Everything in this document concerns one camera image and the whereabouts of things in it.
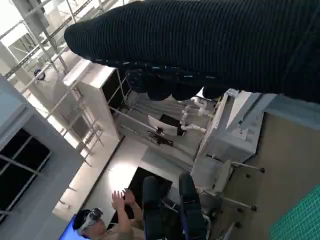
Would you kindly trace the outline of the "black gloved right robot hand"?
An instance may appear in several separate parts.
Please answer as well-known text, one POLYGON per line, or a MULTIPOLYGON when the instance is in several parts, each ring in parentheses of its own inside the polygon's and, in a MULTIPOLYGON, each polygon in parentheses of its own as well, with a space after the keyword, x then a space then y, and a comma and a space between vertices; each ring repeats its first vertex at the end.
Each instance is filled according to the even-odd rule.
POLYGON ((64 39, 100 65, 320 101, 317 0, 138 0, 68 26, 64 39))

